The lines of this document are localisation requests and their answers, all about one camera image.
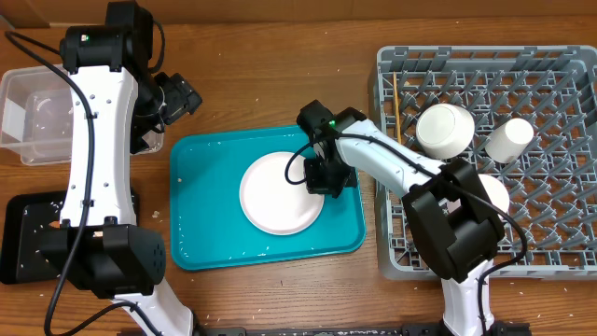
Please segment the wooden chopstick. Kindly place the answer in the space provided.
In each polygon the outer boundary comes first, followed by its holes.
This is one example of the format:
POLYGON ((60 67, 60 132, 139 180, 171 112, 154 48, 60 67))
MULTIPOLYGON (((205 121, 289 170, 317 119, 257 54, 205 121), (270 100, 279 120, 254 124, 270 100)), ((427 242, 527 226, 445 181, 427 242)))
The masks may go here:
POLYGON ((400 97, 397 86, 397 73, 393 73, 393 99, 394 99, 394 113, 395 113, 395 129, 396 129, 396 140, 399 144, 402 144, 402 130, 400 120, 400 97))

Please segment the pink plate with food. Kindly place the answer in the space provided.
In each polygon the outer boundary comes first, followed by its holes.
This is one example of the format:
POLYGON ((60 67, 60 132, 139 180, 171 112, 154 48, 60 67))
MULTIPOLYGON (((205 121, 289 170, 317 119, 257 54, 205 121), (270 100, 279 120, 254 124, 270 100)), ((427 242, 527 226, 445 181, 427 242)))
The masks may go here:
POLYGON ((305 158, 273 152, 254 161, 239 188, 241 208, 258 229, 273 235, 304 231, 319 217, 325 197, 307 191, 305 158))

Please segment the white bowl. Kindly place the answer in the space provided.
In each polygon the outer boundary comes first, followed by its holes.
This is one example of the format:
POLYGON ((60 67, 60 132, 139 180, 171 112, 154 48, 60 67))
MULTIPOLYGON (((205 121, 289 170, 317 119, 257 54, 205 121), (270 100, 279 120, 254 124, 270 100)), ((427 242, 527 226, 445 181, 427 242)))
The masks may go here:
POLYGON ((433 159, 451 159, 466 150, 473 139, 472 114, 458 105, 437 104, 428 107, 416 123, 416 139, 433 159))

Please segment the pink bowl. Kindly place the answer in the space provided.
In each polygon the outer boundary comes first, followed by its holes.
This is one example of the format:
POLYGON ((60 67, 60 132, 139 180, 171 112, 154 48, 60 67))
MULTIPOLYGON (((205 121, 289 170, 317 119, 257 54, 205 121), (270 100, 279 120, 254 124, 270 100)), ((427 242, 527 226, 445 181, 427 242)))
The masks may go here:
POLYGON ((485 188, 491 203, 507 213, 510 199, 506 186, 491 175, 479 174, 479 180, 485 188))

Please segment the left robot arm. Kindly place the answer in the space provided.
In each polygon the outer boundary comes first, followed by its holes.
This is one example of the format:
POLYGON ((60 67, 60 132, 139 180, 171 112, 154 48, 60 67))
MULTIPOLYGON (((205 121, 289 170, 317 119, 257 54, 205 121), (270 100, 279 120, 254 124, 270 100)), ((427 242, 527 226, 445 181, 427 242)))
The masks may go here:
POLYGON ((197 319, 165 277, 162 236, 137 223, 131 157, 197 110, 200 95, 178 74, 160 71, 159 29, 133 1, 111 2, 101 25, 70 27, 59 75, 70 86, 73 140, 60 225, 39 240, 61 284, 88 290, 123 309, 148 335, 196 335, 197 319))

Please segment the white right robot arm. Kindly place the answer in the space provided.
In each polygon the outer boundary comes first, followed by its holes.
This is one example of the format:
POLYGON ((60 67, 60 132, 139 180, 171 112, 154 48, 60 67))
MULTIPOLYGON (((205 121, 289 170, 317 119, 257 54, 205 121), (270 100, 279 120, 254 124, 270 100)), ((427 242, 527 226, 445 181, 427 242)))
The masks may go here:
POLYGON ((419 257, 442 280, 440 332, 497 334, 487 276, 505 231, 475 168, 416 153, 351 107, 333 114, 314 100, 300 109, 297 124, 316 153, 304 162, 309 193, 337 198, 362 170, 400 199, 419 257))

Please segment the white cup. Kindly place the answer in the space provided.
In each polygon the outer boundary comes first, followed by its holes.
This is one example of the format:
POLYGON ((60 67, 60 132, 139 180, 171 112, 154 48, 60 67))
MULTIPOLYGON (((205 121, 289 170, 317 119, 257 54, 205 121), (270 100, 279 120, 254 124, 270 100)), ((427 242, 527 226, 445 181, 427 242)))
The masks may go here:
POLYGON ((486 153, 500 163, 516 160, 534 138, 533 126, 525 119, 511 119, 489 136, 486 153))

